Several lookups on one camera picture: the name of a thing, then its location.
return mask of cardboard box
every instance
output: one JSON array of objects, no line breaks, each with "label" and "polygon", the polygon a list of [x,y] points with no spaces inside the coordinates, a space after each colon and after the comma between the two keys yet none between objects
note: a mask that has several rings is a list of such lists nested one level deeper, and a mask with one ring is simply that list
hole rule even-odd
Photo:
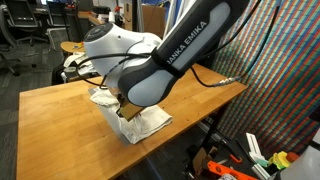
[{"label": "cardboard box", "polygon": [[[165,29],[165,13],[163,7],[142,5],[144,32],[150,32],[163,37]],[[124,27],[132,31],[132,5],[124,5]]]}]

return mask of cluttered workbench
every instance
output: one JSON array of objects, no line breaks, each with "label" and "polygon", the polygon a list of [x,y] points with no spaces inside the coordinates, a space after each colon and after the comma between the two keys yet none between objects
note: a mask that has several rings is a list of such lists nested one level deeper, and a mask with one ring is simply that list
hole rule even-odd
[{"label": "cluttered workbench", "polygon": [[[193,67],[208,83],[225,79]],[[88,89],[93,87],[77,81],[20,93],[17,179],[116,178],[246,89],[240,83],[205,88],[189,70],[158,104],[172,123],[137,144],[124,145],[90,101]]]}]

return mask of wire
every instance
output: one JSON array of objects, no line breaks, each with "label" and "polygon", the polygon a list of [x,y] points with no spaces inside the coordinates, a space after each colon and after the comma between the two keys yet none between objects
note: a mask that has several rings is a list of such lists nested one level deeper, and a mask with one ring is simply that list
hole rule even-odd
[{"label": "wire", "polygon": [[275,10],[275,12],[274,12],[274,14],[273,14],[273,17],[272,17],[272,20],[271,20],[271,23],[270,23],[270,26],[269,26],[269,28],[268,28],[268,30],[267,30],[267,33],[266,33],[266,35],[265,35],[265,37],[264,37],[264,40],[263,40],[263,42],[262,42],[262,44],[261,44],[261,46],[260,46],[260,49],[259,49],[258,53],[256,54],[254,60],[251,62],[251,64],[250,64],[249,67],[247,68],[247,70],[246,70],[242,75],[240,75],[240,76],[235,76],[235,77],[232,77],[232,78],[228,78],[228,79],[222,80],[222,81],[220,81],[220,82],[218,82],[218,83],[215,83],[215,84],[212,84],[212,85],[208,85],[208,84],[205,84],[204,82],[202,82],[202,81],[200,80],[200,78],[198,77],[196,71],[191,67],[191,70],[192,70],[195,78],[197,79],[197,81],[198,81],[201,85],[203,85],[203,86],[205,86],[205,87],[217,87],[217,86],[224,86],[224,85],[227,85],[227,84],[231,84],[231,83],[233,83],[233,82],[235,82],[235,81],[237,81],[237,80],[240,80],[240,79],[243,78],[244,76],[246,76],[246,75],[250,72],[250,70],[252,69],[252,67],[254,66],[254,64],[257,62],[257,60],[258,60],[258,58],[259,58],[259,56],[260,56],[260,54],[261,54],[261,52],[262,52],[265,44],[266,44],[266,42],[267,42],[267,40],[268,40],[268,38],[269,38],[270,32],[271,32],[271,30],[272,30],[272,27],[273,27],[273,25],[274,25],[274,22],[275,22],[275,20],[276,20],[277,14],[278,14],[279,9],[280,9],[280,4],[281,4],[281,1],[278,1],[276,10]]},{"label": "wire", "polygon": [[89,58],[87,58],[87,59],[84,59],[83,61],[81,61],[81,62],[76,66],[76,73],[77,73],[78,77],[79,77],[81,80],[83,80],[83,81],[85,81],[85,82],[87,82],[87,83],[89,83],[89,84],[93,84],[93,85],[95,85],[95,86],[99,86],[99,88],[101,88],[101,89],[102,89],[102,88],[105,88],[106,85],[103,85],[103,82],[106,80],[107,75],[110,74],[111,71],[116,68],[115,66],[112,67],[106,75],[104,75],[103,80],[102,80],[102,82],[101,82],[100,84],[94,83],[94,82],[89,81],[88,79],[86,79],[84,76],[82,76],[82,75],[79,73],[79,69],[80,69],[80,67],[81,67],[84,63],[86,63],[86,62],[88,62],[88,61],[91,61],[91,60],[97,60],[97,59],[101,59],[101,58],[121,57],[121,56],[128,56],[128,57],[126,57],[126,58],[124,58],[123,60],[119,61],[115,66],[119,66],[120,64],[122,64],[122,63],[124,63],[124,62],[126,62],[126,61],[128,61],[128,60],[130,60],[130,59],[133,59],[133,58],[147,58],[147,57],[150,56],[150,53],[142,53],[142,54],[117,53],[117,54],[105,54],[105,55],[99,55],[99,56],[92,56],[92,57],[89,57]]},{"label": "wire", "polygon": [[238,36],[238,34],[241,32],[241,30],[243,29],[243,27],[247,24],[247,22],[249,21],[249,19],[251,18],[252,14],[256,11],[257,7],[259,6],[261,0],[258,0],[253,8],[251,9],[249,15],[246,17],[246,19],[242,22],[241,26],[238,28],[238,30],[236,31],[236,33],[223,45],[219,46],[217,49],[209,52],[208,54],[202,55],[200,56],[197,61],[202,60],[207,58],[208,56],[212,56],[213,54],[215,54],[216,52],[220,51],[222,48],[226,47],[231,41],[233,41],[234,38],[236,38]]}]

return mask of patterned backdrop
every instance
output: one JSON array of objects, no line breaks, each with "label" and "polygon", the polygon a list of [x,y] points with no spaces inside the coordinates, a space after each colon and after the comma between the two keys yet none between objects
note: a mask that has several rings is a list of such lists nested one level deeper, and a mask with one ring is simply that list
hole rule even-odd
[{"label": "patterned backdrop", "polygon": [[[228,31],[226,42],[253,7]],[[238,37],[216,54],[212,69],[243,73],[254,59],[275,10],[263,0]],[[272,150],[301,153],[319,123],[309,119],[320,104],[320,5],[318,0],[286,0],[258,62],[241,80],[249,88],[232,101],[218,129],[229,137],[250,132]]]}]

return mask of franka emika robot arm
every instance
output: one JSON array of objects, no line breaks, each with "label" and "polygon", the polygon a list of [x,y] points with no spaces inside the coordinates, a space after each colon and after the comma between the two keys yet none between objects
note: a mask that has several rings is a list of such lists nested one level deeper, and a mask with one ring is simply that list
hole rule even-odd
[{"label": "franka emika robot arm", "polygon": [[107,74],[106,85],[113,95],[138,107],[155,105],[197,57],[219,41],[248,2],[197,0],[163,41],[154,34],[127,31],[111,23],[96,26],[84,39],[87,56],[110,55],[92,64],[100,75]]}]

